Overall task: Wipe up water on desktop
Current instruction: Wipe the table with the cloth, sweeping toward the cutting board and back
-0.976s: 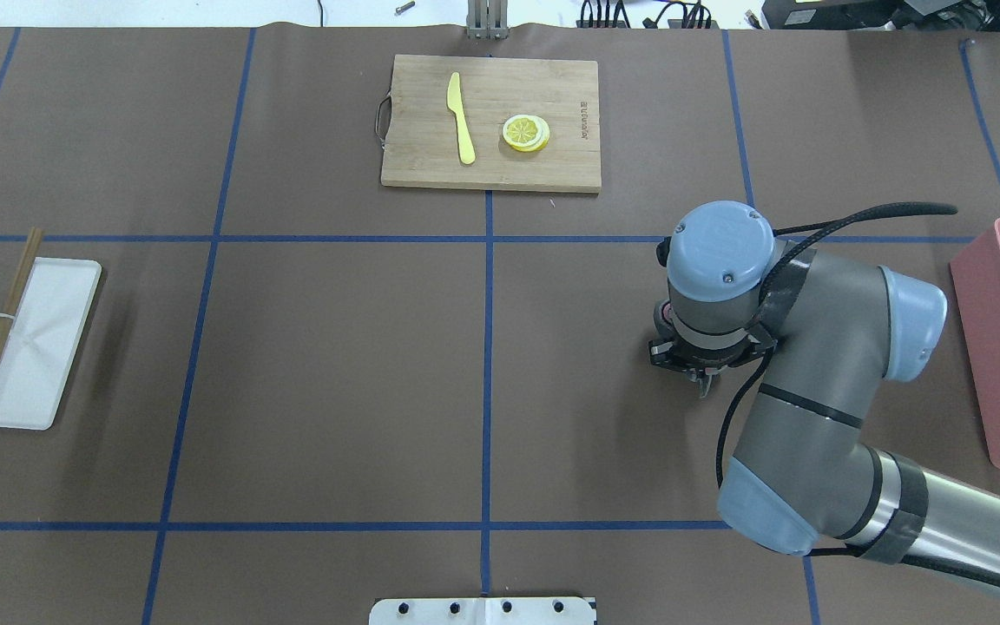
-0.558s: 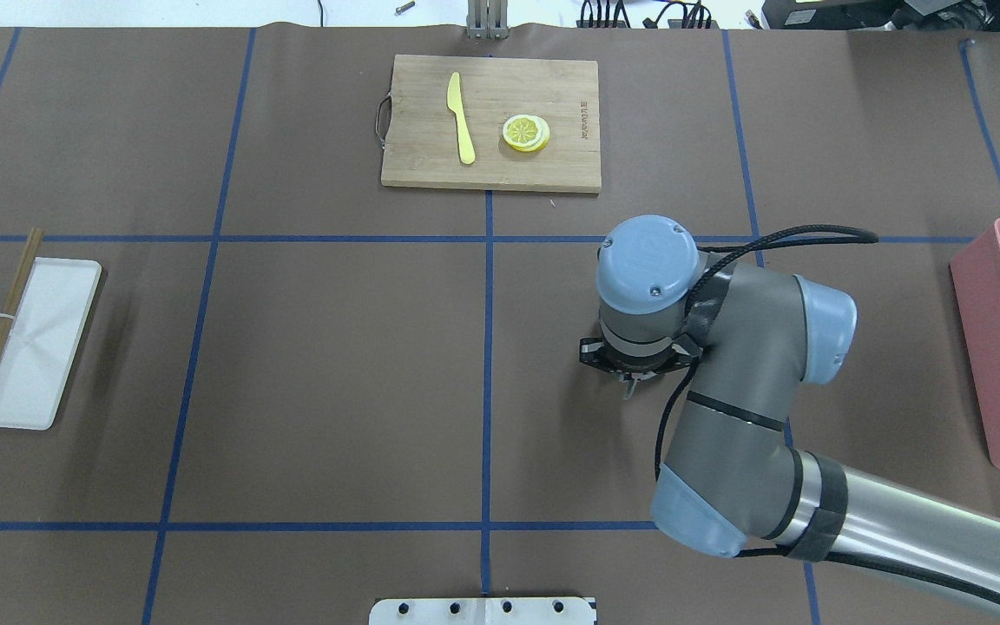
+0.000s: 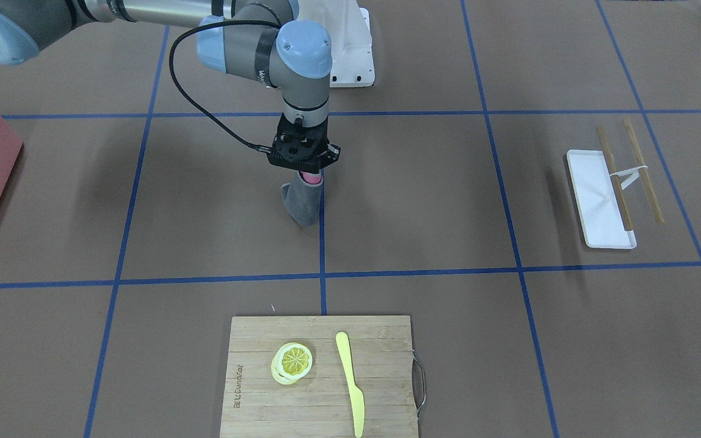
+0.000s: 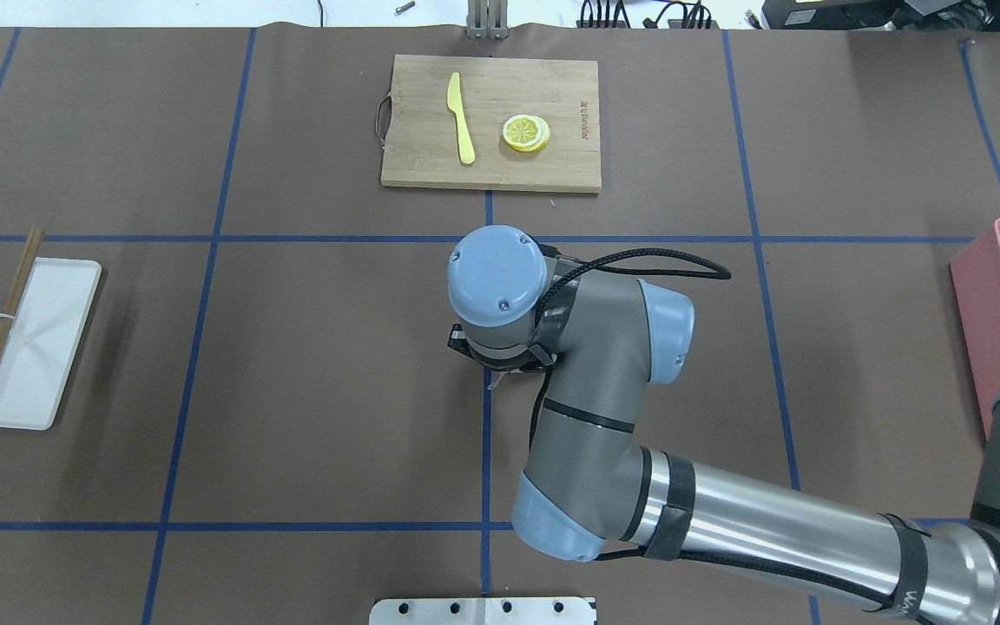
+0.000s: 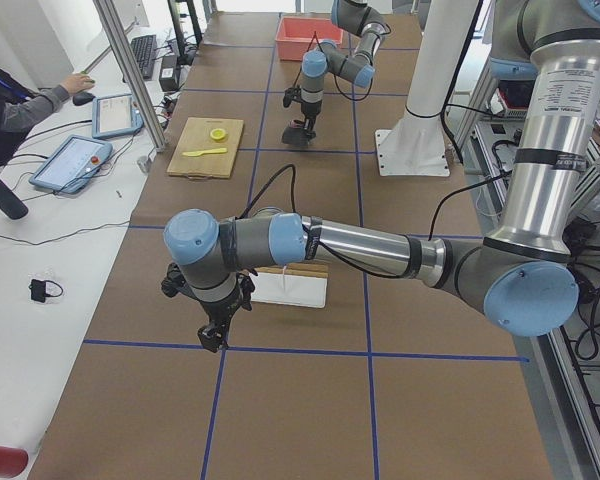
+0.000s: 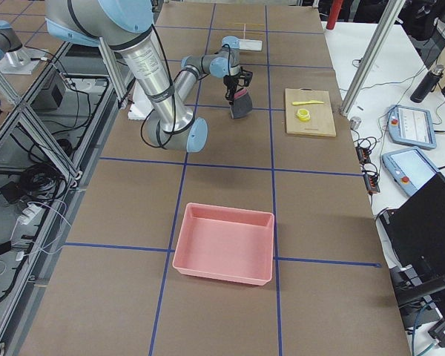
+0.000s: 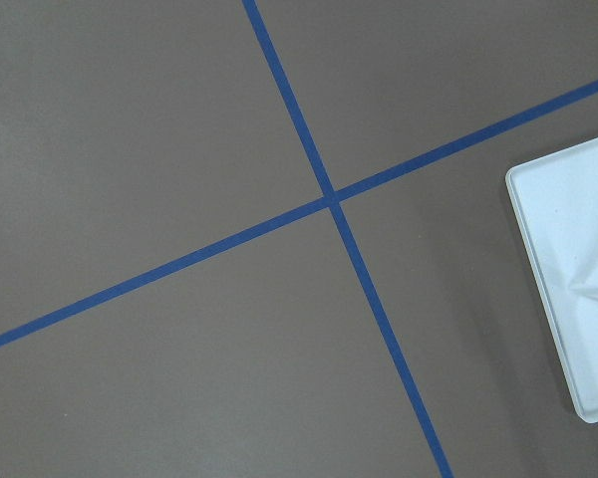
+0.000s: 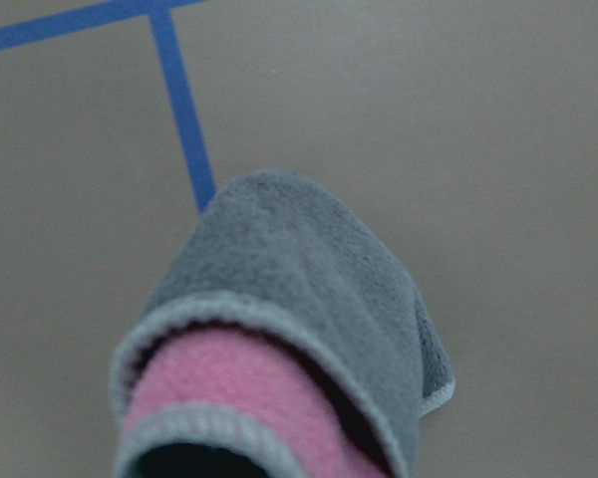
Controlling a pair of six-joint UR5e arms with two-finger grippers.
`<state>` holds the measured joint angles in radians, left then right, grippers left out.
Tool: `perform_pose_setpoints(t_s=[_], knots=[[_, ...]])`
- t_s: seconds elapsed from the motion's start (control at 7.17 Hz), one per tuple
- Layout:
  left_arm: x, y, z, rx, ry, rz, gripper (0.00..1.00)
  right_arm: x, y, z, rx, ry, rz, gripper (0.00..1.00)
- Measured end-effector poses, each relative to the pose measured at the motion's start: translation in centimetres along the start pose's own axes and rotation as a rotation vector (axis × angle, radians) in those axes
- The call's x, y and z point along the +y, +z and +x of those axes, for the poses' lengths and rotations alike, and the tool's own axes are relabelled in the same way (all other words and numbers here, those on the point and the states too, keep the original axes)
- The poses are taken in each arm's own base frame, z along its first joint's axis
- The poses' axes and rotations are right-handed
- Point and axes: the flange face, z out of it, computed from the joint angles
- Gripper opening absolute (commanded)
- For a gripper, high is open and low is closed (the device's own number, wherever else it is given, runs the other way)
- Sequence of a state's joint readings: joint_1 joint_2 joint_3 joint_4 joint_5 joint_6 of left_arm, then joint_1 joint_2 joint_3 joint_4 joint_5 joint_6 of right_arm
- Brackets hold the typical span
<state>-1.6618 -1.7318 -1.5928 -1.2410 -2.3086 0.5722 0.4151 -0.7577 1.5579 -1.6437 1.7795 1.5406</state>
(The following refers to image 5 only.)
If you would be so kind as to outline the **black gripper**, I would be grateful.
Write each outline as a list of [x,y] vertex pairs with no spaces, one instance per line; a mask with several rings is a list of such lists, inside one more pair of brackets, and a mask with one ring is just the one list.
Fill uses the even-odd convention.
[[318,115],[321,113],[321,103],[302,102],[301,113],[304,115],[304,120],[302,122],[302,130],[305,136],[307,138],[315,138],[315,124]]
[[232,318],[240,308],[252,310],[251,296],[254,291],[255,285],[250,275],[237,273],[234,288],[227,297],[216,302],[200,301],[209,318],[208,324],[197,332],[204,349],[225,351],[229,348],[227,340]]

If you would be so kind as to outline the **operator forearm grey sleeve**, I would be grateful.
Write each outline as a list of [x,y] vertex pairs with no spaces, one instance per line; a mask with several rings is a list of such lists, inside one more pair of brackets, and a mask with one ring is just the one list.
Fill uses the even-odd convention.
[[30,131],[35,125],[60,110],[69,98],[70,93],[62,85],[57,85],[23,103],[6,104],[0,130],[7,133]]

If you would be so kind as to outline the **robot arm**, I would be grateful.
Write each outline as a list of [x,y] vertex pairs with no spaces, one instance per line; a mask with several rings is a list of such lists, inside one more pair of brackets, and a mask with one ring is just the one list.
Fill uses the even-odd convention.
[[600,9],[504,3],[496,23],[495,44],[519,49],[538,72],[497,227],[480,241],[426,240],[275,210],[221,221],[181,212],[164,232],[173,260],[162,290],[204,309],[206,349],[223,349],[233,315],[249,307],[251,271],[322,254],[383,278],[420,280],[517,336],[544,335],[572,316],[579,289],[562,235],[600,101]]
[[364,1],[335,1],[331,22],[358,37],[359,43],[353,53],[347,54],[331,39],[312,38],[296,82],[284,93],[283,106],[296,102],[304,115],[302,120],[294,120],[285,128],[282,142],[287,145],[306,147],[315,138],[314,127],[321,112],[328,74],[360,88],[371,87],[375,54],[391,33],[383,16]]

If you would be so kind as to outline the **operator hand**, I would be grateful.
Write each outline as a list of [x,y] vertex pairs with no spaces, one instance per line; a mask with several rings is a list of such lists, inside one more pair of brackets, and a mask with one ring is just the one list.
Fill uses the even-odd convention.
[[80,92],[88,91],[95,86],[95,81],[85,73],[74,73],[67,76],[60,82],[70,96],[74,96]]

